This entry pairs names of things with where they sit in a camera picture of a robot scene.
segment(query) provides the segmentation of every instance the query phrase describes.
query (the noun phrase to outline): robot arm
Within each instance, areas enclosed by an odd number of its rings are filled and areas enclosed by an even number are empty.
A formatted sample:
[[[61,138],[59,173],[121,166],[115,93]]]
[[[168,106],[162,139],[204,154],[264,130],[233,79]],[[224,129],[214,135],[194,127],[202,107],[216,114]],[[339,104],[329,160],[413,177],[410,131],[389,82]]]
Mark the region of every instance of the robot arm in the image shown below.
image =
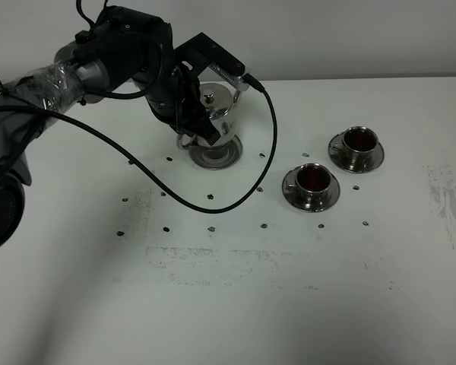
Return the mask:
[[[76,102],[97,103],[104,97],[145,96],[152,113],[176,132],[199,135],[209,144],[220,137],[200,101],[199,74],[210,67],[238,90],[245,66],[203,33],[173,48],[171,26],[162,19],[111,6],[101,12],[96,32],[81,31],[62,47],[56,63],[6,84],[0,106],[34,106],[64,113]],[[135,95],[112,94],[132,79]],[[32,125],[31,141],[54,120],[26,113],[0,113],[0,167]],[[25,154],[0,179],[0,245],[15,231],[24,210],[22,185],[32,179]]]

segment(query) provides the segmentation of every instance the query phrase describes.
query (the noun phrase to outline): white wall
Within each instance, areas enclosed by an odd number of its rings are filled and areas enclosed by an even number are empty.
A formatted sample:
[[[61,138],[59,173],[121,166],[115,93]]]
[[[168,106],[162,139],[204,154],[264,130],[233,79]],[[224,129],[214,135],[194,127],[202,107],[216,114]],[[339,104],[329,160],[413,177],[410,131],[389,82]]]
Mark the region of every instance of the white wall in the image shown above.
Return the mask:
[[[204,31],[260,78],[456,73],[456,0],[111,0]],[[84,0],[96,18],[103,0]],[[0,75],[52,61],[86,29],[74,0],[0,0]]]

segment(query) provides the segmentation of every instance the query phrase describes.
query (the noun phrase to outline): white table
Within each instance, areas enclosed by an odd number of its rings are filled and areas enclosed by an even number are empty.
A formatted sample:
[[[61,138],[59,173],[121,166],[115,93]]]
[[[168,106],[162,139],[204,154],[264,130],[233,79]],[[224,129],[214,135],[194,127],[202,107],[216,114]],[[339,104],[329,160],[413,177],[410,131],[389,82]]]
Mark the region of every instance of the white table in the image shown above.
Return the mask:
[[[32,143],[25,215],[0,248],[0,364],[456,364],[456,78],[264,84],[277,154],[264,191],[226,214],[161,196],[66,123]],[[238,114],[242,159],[224,171],[178,151],[144,100],[68,114],[209,208],[253,184],[271,145],[268,106],[253,90]],[[329,160],[331,137],[352,125],[384,146],[372,173]],[[306,162],[340,182],[326,212],[282,196],[286,171]]]

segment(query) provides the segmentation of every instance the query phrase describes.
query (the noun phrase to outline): cup rim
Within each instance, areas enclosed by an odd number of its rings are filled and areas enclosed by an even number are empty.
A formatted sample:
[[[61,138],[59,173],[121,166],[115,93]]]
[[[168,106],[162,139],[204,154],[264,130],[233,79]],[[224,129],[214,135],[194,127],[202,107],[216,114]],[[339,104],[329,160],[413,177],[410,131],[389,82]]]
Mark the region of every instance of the cup rim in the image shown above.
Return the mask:
[[[370,132],[373,137],[375,137],[375,146],[373,146],[373,148],[371,150],[367,150],[367,151],[360,151],[360,150],[355,150],[354,148],[351,148],[347,143],[346,141],[344,140],[347,133],[348,132],[351,132],[351,131],[356,131],[356,130],[363,130],[363,131],[366,131],[366,132]],[[365,126],[362,126],[362,125],[355,125],[354,127],[349,127],[346,131],[343,132],[343,138],[341,140],[344,144],[344,147],[348,148],[349,150],[351,150],[352,152],[356,152],[358,154],[371,154],[378,146],[378,136],[377,134],[371,130],[370,128],[368,127],[365,127]]]
[[[309,167],[320,168],[321,170],[325,171],[327,173],[327,175],[329,176],[328,186],[326,186],[323,190],[309,190],[309,189],[304,188],[300,184],[300,182],[298,180],[299,173],[301,171],[309,168]],[[323,193],[323,192],[327,192],[329,190],[329,187],[331,186],[331,179],[332,179],[332,175],[331,175],[331,172],[328,170],[327,167],[321,165],[320,163],[305,163],[305,164],[303,164],[302,166],[299,167],[299,171],[297,171],[295,181],[296,181],[297,186],[300,189],[304,190],[305,192],[308,192],[308,193]]]

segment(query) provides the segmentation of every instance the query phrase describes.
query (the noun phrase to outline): plastic wrap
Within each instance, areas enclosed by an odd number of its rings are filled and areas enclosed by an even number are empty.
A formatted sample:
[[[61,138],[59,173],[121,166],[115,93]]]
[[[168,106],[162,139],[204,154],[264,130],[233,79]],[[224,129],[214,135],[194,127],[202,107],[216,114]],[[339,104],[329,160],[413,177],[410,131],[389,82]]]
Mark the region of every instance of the plastic wrap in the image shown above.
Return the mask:
[[[65,113],[84,95],[74,69],[65,63],[30,71],[8,82],[5,87],[10,94],[57,113]],[[50,127],[54,122],[55,119],[48,119],[45,127]]]

